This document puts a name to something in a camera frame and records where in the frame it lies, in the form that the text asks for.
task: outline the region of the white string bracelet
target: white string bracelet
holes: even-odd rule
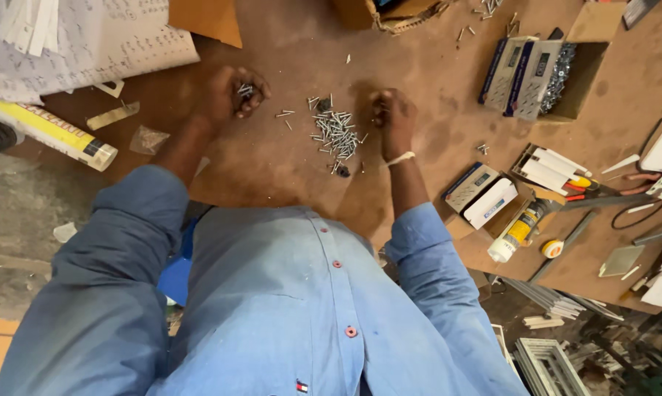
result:
[[[393,159],[392,161],[388,161],[387,166],[397,165],[400,162],[404,161],[405,159],[414,158],[414,157],[416,157],[416,154],[414,154],[414,151],[407,151],[406,153],[404,153],[401,156]]]

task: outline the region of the shirt sleeve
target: shirt sleeve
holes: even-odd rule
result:
[[[481,395],[528,395],[502,356],[475,282],[431,203],[394,222],[385,252],[398,265],[402,289],[439,331],[475,389]]]
[[[1,367],[0,395],[144,395],[165,370],[155,286],[188,203],[172,173],[142,166],[102,190],[52,260]]]

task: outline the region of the dirt stain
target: dirt stain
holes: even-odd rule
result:
[[[598,82],[597,88],[595,88],[595,93],[597,96],[602,97],[607,95],[607,92],[610,90],[610,84],[607,81]]]
[[[441,95],[440,100],[444,105],[451,107],[455,111],[458,111],[459,101],[457,101],[456,98]]]

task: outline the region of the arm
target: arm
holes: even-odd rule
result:
[[[372,99],[375,124],[382,129],[382,156],[389,162],[411,151],[416,108],[395,89]],[[385,250],[398,265],[402,289],[446,340],[457,366],[481,395],[526,395],[502,357],[475,283],[429,202],[416,162],[408,159],[389,170],[395,222]]]
[[[1,396],[144,395],[166,372],[166,299],[155,285],[177,248],[203,150],[233,109],[243,118],[262,102],[254,96],[235,107],[231,92],[250,79],[224,67],[206,90],[208,106],[152,164],[98,193],[89,223],[55,254],[52,280],[11,342]],[[258,90],[269,95],[266,86]]]

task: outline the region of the small plastic bag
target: small plastic bag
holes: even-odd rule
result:
[[[130,140],[130,149],[141,154],[155,155],[170,137],[169,133],[152,130],[141,125]]]

